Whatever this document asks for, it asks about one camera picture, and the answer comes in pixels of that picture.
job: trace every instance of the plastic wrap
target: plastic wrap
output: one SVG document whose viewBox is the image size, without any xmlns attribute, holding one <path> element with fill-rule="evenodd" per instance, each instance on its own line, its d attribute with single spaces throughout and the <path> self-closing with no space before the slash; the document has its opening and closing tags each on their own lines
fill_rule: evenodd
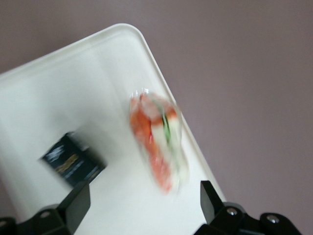
<svg viewBox="0 0 313 235">
<path fill-rule="evenodd" d="M 169 192 L 188 179 L 181 149 L 181 112 L 168 100 L 147 90 L 131 97 L 130 125 L 148 155 L 157 184 Z"/>
</svg>

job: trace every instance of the white tray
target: white tray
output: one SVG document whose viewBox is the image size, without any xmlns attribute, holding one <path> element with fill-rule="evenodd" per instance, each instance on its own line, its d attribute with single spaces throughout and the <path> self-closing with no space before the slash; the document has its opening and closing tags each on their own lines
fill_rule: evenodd
<svg viewBox="0 0 313 235">
<path fill-rule="evenodd" d="M 76 130 L 108 162 L 90 185 L 91 207 L 76 235 L 191 235 L 205 222 L 200 180 L 224 196 L 185 120 L 189 182 L 165 195 L 152 180 L 128 123 L 129 95 L 141 88 L 174 101 L 142 34 L 128 24 L 0 75 L 0 177 L 21 221 L 70 192 L 39 158 Z"/>
</svg>

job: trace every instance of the gray wall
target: gray wall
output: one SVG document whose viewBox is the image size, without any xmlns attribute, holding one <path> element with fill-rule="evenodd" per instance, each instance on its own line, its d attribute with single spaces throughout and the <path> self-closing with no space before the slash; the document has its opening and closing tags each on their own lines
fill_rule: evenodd
<svg viewBox="0 0 313 235">
<path fill-rule="evenodd" d="M 133 24 L 228 201 L 255 217 L 282 213 L 310 234 L 312 12 L 311 0 L 2 0 L 0 72 Z"/>
<path fill-rule="evenodd" d="M 4 184 L 0 179 L 0 217 L 13 216 L 17 217 L 18 215 L 15 213 L 14 206 L 10 200 L 9 195 L 6 192 Z"/>
</svg>

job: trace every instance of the black box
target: black box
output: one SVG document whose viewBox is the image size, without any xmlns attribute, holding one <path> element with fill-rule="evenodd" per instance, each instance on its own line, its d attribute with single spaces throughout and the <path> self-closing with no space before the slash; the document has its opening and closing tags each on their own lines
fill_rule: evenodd
<svg viewBox="0 0 313 235">
<path fill-rule="evenodd" d="M 66 133 L 42 159 L 73 187 L 91 182 L 106 167 L 75 132 Z"/>
</svg>

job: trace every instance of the screw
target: screw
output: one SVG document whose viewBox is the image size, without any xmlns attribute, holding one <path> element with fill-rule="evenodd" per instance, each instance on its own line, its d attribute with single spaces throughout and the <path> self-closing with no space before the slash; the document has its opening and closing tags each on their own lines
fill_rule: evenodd
<svg viewBox="0 0 313 235">
<path fill-rule="evenodd" d="M 50 215 L 50 212 L 46 211 L 46 212 L 43 212 L 41 215 L 40 215 L 40 218 L 46 218 Z"/>
<path fill-rule="evenodd" d="M 228 214 L 230 214 L 232 216 L 237 214 L 237 211 L 234 208 L 232 208 L 232 207 L 228 208 L 227 212 L 228 212 Z"/>
<path fill-rule="evenodd" d="M 0 227 L 4 226 L 4 225 L 6 225 L 6 224 L 7 224 L 6 221 L 0 221 Z"/>
<path fill-rule="evenodd" d="M 277 218 L 275 215 L 273 214 L 269 214 L 266 219 L 268 219 L 271 223 L 273 224 L 277 224 L 279 222 L 279 218 Z"/>
</svg>

